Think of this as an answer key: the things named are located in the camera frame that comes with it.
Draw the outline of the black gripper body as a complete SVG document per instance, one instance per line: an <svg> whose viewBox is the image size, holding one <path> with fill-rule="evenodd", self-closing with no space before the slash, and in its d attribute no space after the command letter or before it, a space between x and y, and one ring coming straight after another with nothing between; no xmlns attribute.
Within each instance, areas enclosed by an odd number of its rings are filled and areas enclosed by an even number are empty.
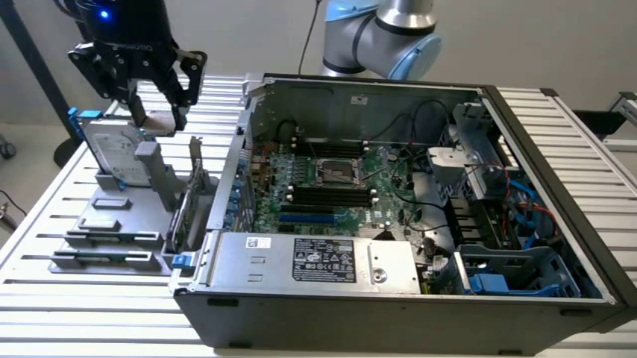
<svg viewBox="0 0 637 358"><path fill-rule="evenodd" d="M135 76L139 77L139 81L152 81L161 92L167 89L168 72L173 69L176 61L175 50L179 49L172 36L152 40L133 40L131 38L103 40L95 38L92 42L116 45L132 51L135 53Z"/></svg>

